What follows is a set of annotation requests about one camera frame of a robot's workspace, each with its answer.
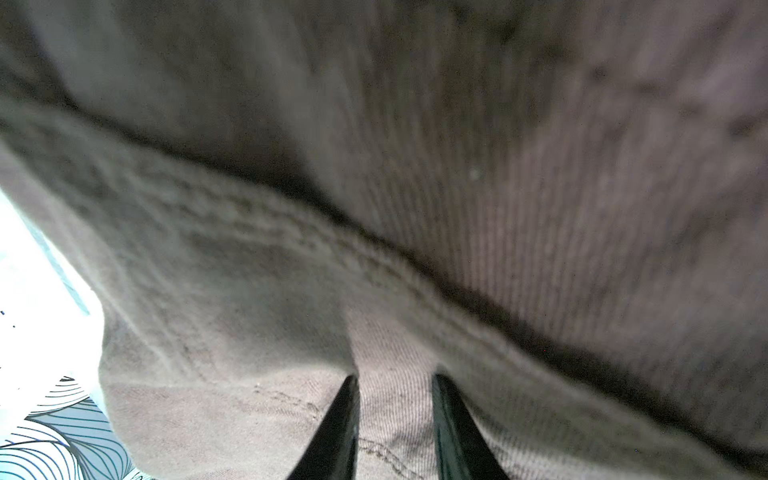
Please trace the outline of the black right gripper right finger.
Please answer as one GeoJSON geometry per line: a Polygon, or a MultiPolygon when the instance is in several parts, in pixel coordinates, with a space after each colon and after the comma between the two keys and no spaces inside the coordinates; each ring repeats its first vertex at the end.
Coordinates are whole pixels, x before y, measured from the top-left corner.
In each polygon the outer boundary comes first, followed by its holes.
{"type": "Polygon", "coordinates": [[[432,379],[435,451],[440,480],[508,480],[456,385],[446,376],[432,379]]]}

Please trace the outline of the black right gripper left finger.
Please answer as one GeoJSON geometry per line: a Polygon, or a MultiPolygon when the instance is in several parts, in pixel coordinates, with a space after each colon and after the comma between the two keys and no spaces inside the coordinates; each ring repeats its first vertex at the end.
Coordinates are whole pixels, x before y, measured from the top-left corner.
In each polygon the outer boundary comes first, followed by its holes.
{"type": "Polygon", "coordinates": [[[348,376],[288,480],[353,480],[359,438],[358,378],[348,376]]]}

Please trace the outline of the brown trousers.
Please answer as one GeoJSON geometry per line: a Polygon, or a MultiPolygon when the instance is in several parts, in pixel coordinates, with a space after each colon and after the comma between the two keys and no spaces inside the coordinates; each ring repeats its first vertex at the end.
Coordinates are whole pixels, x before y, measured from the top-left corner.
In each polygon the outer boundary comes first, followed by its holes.
{"type": "Polygon", "coordinates": [[[1,186],[158,479],[767,475],[763,1],[5,1],[1,186]]]}

